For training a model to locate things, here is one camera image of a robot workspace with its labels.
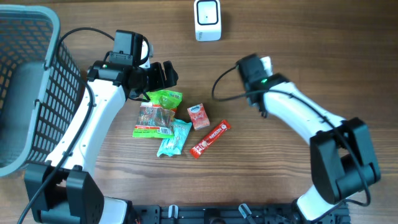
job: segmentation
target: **candy wrapper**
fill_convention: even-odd
[[[132,136],[135,138],[172,138],[172,121],[177,106],[182,101],[182,93],[160,90],[147,94],[150,102],[141,103]]]
[[[192,123],[185,123],[179,119],[172,122],[174,137],[171,139],[163,139],[162,144],[157,151],[157,157],[161,154],[166,154],[170,157],[174,155],[181,155],[185,140],[188,137],[189,130],[191,130]]]
[[[199,130],[210,125],[210,121],[203,104],[188,108],[188,114],[191,117],[193,128],[195,128],[195,130]]]
[[[199,142],[195,147],[191,148],[190,152],[195,159],[198,159],[209,146],[215,142],[226,130],[230,129],[231,125],[228,124],[227,120],[217,125],[202,141]]]

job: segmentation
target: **wood grain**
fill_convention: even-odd
[[[275,117],[262,119],[244,99],[211,100],[215,79],[240,58],[270,55],[274,71],[289,77],[332,113],[369,125],[382,172],[368,208],[350,206],[353,223],[397,223],[398,214],[398,4],[391,1],[224,0],[220,41],[195,40],[193,1],[44,4],[55,10],[64,34],[90,26],[144,34],[153,62],[171,60],[183,93],[177,118],[203,103],[211,128],[191,131],[181,156],[156,157],[160,139],[133,139],[139,103],[115,117],[96,163],[95,181],[110,197],[133,204],[197,205],[291,202],[312,184],[308,146]],[[91,32],[66,40],[81,69],[112,49]],[[242,92],[237,73],[216,94]],[[188,150],[227,119],[232,129],[194,160]],[[360,194],[356,199],[364,200]],[[0,179],[0,223],[15,223],[27,203],[22,173]]]

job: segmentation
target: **plastic basket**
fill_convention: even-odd
[[[80,71],[66,46],[55,57],[59,33],[49,8],[0,5],[0,176],[44,163],[78,108]]]

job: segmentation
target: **red stick package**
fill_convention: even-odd
[[[198,159],[209,146],[215,142],[226,130],[230,129],[231,125],[228,124],[227,120],[217,125],[202,141],[199,142],[195,147],[191,148],[190,152],[195,159]]]
[[[206,115],[203,104],[188,108],[188,114],[191,117],[193,128],[195,130],[199,130],[210,125],[210,121]]]

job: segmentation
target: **tabletop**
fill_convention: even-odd
[[[369,126],[382,179],[370,187],[372,204],[350,205],[352,223],[397,223],[398,214],[398,4],[391,1],[221,0],[222,38],[197,42],[193,1],[51,3],[61,34],[77,27],[143,34],[152,62],[170,60],[183,93],[176,118],[203,103],[210,127],[191,130],[181,156],[157,157],[161,139],[132,138],[139,102],[127,101],[99,152],[95,181],[105,196],[134,205],[239,205],[290,203],[312,185],[305,141],[274,116],[261,118],[241,98],[211,99],[216,78],[244,56],[271,56],[274,72],[326,110]],[[66,44],[82,70],[113,48],[89,31]],[[220,81],[216,94],[242,93],[239,75]],[[222,119],[232,128],[199,159],[189,149]],[[364,200],[362,193],[354,196]],[[25,207],[23,172],[0,179],[0,223],[15,223]],[[26,223],[32,223],[31,213]]]

